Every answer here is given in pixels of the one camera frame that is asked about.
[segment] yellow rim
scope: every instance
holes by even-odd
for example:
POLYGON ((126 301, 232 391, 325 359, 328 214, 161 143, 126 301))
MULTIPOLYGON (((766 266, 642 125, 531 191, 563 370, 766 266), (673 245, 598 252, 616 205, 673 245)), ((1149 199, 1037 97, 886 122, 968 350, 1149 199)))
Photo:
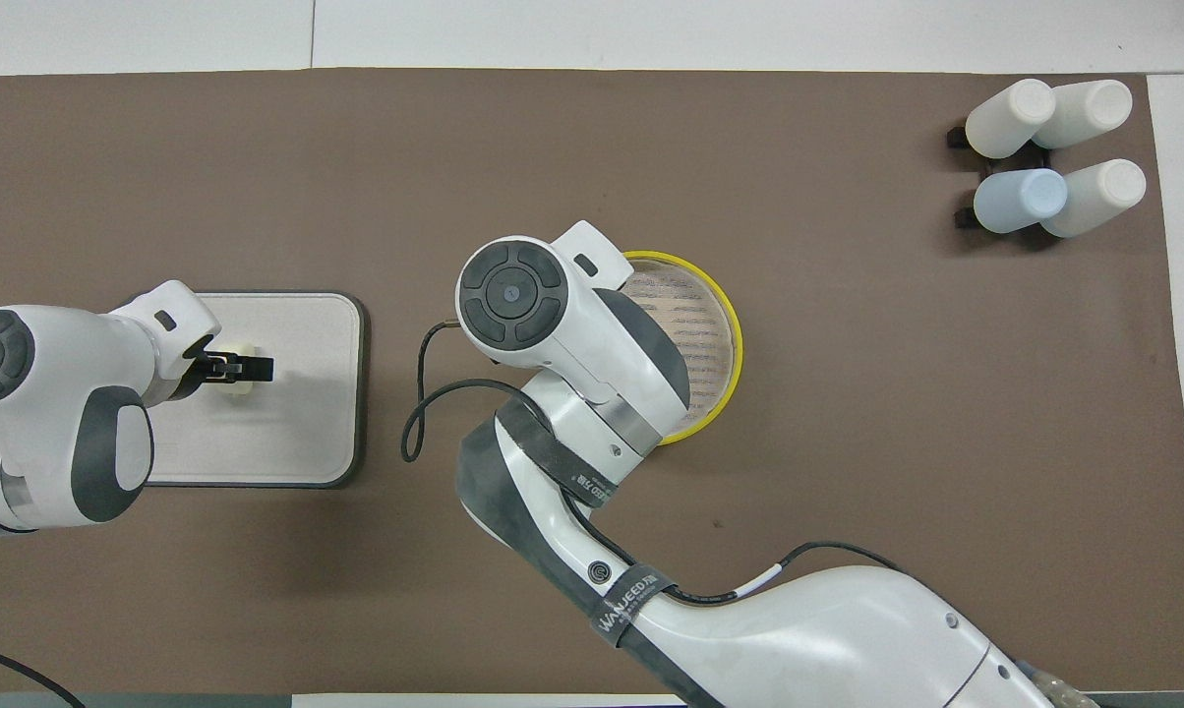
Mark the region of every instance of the yellow rim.
POLYGON ((745 350, 745 341, 740 337, 740 318, 736 318, 736 310, 735 308, 732 308, 732 301, 728 300, 728 295, 722 291, 719 283, 714 282, 714 278, 709 277, 704 270, 696 268, 696 265, 690 264, 688 260, 678 256, 663 253, 661 251, 628 251, 624 252, 624 256, 626 256, 629 260, 661 260, 663 264, 678 265, 678 268, 689 270, 691 273, 696 273, 696 277, 701 278, 701 282, 709 287, 710 291, 714 292, 714 296, 719 300, 719 304, 722 305, 722 310, 727 314, 728 322, 732 326, 732 378, 728 380, 728 390, 722 392, 722 397, 719 398, 719 403, 714 404, 714 408, 710 408, 710 412, 706 413, 704 418, 701 418, 701 420, 696 421, 695 425, 688 426, 687 430, 667 436, 667 438, 663 438, 663 443, 661 444, 677 443, 677 440, 684 439, 696 431, 704 429, 704 426, 710 425, 710 420, 714 420, 714 418, 719 417, 719 413, 722 413, 722 407, 727 406, 728 399, 732 398, 732 393, 736 390, 736 382, 740 381, 741 353, 745 350))

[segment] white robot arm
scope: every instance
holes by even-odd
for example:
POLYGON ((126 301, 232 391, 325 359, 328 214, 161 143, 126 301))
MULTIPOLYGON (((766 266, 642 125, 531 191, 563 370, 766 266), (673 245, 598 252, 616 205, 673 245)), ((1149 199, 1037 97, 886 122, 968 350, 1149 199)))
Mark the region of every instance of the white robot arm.
POLYGON ((219 332, 180 282, 105 315, 0 308, 0 535, 128 509, 154 461, 147 407, 212 380, 219 332))
POLYGON ((547 417, 510 400, 462 440, 457 494, 472 519, 690 706, 1049 707, 907 574, 835 568, 700 599, 596 532, 587 515, 688 406, 681 354, 616 292, 630 272, 584 221, 552 245, 497 239, 462 270, 463 330, 498 362, 542 369, 523 392, 547 417))

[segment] white cup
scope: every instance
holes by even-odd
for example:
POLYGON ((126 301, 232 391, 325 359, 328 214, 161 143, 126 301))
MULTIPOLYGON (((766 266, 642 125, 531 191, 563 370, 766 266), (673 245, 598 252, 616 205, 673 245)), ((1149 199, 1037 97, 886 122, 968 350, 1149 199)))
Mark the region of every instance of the white cup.
POLYGON ((1068 148, 1126 122, 1134 107, 1130 86, 1111 78, 1056 85, 1055 115, 1034 134, 1047 149, 1068 148))
POLYGON ((986 230, 1011 233, 1058 214, 1067 198, 1068 187, 1056 170, 1015 170, 984 179, 972 210, 986 230))
POLYGON ((1002 160, 1028 142, 1054 114, 1051 86, 1024 78, 974 108, 964 122, 964 133, 976 152, 1002 160))
POLYGON ((1060 238, 1088 232, 1137 205, 1146 193, 1146 176, 1130 160, 1108 160, 1064 175, 1068 201, 1042 227, 1060 238))

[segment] brown surface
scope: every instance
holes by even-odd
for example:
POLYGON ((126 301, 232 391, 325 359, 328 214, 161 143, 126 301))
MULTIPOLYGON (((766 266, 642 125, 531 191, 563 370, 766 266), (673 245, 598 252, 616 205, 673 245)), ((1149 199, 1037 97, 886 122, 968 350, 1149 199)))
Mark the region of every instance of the brown surface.
MULTIPOLYGON (((110 526, 2 541, 0 650, 89 691, 659 690, 458 506, 457 439, 497 394, 435 406, 417 465, 395 452, 417 342, 452 314, 466 256, 587 218, 703 265, 745 323, 722 418, 600 514, 624 546, 714 592, 796 542, 867 543, 1077 686, 1184 688, 1184 425, 1146 82, 1127 77, 1121 130, 1058 156, 1139 162, 1144 202, 1036 251, 950 225, 977 178, 942 135, 1010 81, 0 78, 0 304, 107 309, 169 277, 341 288, 374 333, 349 487, 152 489, 110 526)), ((436 340, 431 381, 484 374, 526 379, 436 340)))

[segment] velcro strap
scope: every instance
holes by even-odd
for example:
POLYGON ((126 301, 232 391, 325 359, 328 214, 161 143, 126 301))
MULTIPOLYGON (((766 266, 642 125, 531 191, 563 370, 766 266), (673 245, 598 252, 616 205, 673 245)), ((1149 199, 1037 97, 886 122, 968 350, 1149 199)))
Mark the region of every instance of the velcro strap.
POLYGON ((601 639, 618 649, 623 632, 631 626, 636 614, 658 592, 673 586, 671 579, 652 566, 637 564, 618 575, 610 592, 593 606, 592 629, 601 639))
POLYGON ((496 412, 496 419, 509 437, 514 438, 517 448, 535 462, 535 466, 586 506, 600 509, 618 491, 618 484, 606 479, 605 475, 561 444, 517 400, 510 399, 504 404, 496 412))

